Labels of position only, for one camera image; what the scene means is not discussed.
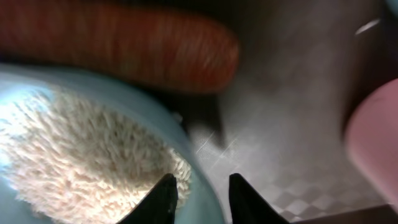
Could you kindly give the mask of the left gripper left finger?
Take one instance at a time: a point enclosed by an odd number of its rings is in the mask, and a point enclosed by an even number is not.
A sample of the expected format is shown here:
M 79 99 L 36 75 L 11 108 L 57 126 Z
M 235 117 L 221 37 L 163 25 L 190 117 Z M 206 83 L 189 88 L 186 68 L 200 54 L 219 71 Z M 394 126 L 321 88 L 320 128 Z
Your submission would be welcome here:
M 177 200 L 177 180 L 165 174 L 118 224 L 174 224 Z

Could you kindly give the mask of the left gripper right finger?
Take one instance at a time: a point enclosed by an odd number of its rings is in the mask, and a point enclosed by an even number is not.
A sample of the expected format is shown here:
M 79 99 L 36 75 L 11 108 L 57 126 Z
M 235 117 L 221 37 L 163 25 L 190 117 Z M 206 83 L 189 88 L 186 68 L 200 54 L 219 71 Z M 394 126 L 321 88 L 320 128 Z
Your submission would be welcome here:
M 239 173 L 229 176 L 232 224 L 289 224 Z

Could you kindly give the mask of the light blue bowl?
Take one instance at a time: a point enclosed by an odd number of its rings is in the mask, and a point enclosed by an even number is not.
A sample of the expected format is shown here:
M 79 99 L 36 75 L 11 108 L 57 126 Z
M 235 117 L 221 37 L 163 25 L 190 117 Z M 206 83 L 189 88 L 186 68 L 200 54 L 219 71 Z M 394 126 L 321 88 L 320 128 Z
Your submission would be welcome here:
M 66 67 L 1 64 L 1 101 L 10 102 L 29 90 L 49 92 L 56 84 L 92 97 L 136 120 L 168 142 L 192 166 L 192 194 L 176 223 L 226 223 L 223 209 L 195 157 L 193 144 L 170 112 L 140 89 L 103 75 Z

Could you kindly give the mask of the pink cup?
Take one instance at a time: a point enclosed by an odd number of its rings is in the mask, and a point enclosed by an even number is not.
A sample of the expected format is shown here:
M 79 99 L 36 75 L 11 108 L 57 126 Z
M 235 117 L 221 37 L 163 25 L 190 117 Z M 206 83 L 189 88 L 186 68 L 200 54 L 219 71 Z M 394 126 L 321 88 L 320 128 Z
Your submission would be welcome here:
M 355 109 L 345 134 L 348 157 L 397 210 L 397 80 L 374 90 Z

